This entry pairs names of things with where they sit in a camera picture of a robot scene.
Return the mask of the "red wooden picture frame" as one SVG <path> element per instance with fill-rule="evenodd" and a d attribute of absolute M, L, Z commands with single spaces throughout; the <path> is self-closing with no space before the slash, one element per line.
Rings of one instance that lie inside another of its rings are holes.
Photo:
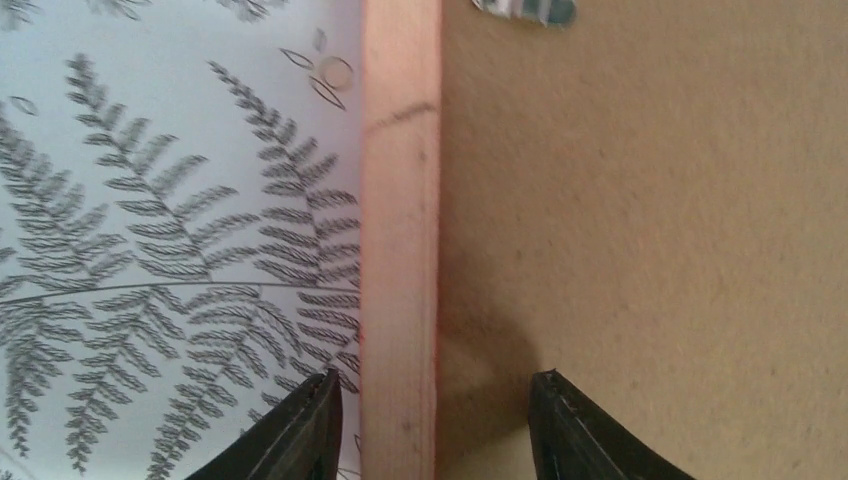
<path fill-rule="evenodd" d="M 846 477 L 845 2 L 366 21 L 364 478 L 533 478 L 549 369 L 698 479 Z"/>

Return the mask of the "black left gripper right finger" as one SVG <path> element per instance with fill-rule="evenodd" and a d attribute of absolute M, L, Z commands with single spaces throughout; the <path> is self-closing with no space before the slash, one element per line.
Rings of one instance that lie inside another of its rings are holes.
<path fill-rule="evenodd" d="M 528 426 L 539 480 L 693 480 L 555 369 L 531 377 Z"/>

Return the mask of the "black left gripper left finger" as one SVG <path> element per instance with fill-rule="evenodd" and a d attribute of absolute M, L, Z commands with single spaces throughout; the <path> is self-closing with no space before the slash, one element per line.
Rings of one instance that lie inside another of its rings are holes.
<path fill-rule="evenodd" d="M 309 376 L 187 480 L 333 480 L 343 432 L 340 372 Z"/>

